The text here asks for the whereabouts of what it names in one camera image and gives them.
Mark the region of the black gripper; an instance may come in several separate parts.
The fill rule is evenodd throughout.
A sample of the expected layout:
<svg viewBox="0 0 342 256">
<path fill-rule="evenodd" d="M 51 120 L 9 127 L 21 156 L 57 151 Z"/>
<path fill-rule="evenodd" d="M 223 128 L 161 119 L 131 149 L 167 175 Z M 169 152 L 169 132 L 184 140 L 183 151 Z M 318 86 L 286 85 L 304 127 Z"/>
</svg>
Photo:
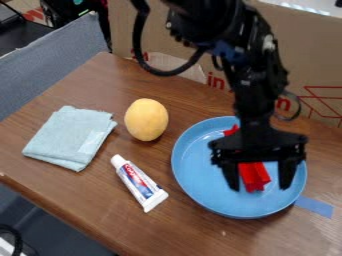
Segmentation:
<svg viewBox="0 0 342 256">
<path fill-rule="evenodd" d="M 306 159 L 303 134 L 274 128 L 270 118 L 240 118 L 238 131 L 208 143 L 211 163 L 222 167 L 228 187 L 239 190 L 239 170 L 235 163 L 278 162 L 279 188 L 286 190 Z"/>
</svg>

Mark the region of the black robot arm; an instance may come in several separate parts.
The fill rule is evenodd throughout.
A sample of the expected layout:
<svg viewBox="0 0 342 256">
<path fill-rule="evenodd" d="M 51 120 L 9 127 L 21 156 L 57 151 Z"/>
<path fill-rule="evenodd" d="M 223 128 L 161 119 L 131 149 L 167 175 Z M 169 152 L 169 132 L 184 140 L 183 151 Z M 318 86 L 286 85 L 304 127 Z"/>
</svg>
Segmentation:
<svg viewBox="0 0 342 256">
<path fill-rule="evenodd" d="M 215 67 L 223 70 L 235 95 L 240 128 L 208 143 L 212 164 L 222 169 L 230 188 L 238 190 L 238 165 L 275 161 L 279 188 L 288 189 L 296 166 L 306 159 L 307 137 L 270 124 L 288 80 L 267 21 L 243 0 L 161 2 L 169 7 L 176 35 L 222 60 Z"/>
</svg>

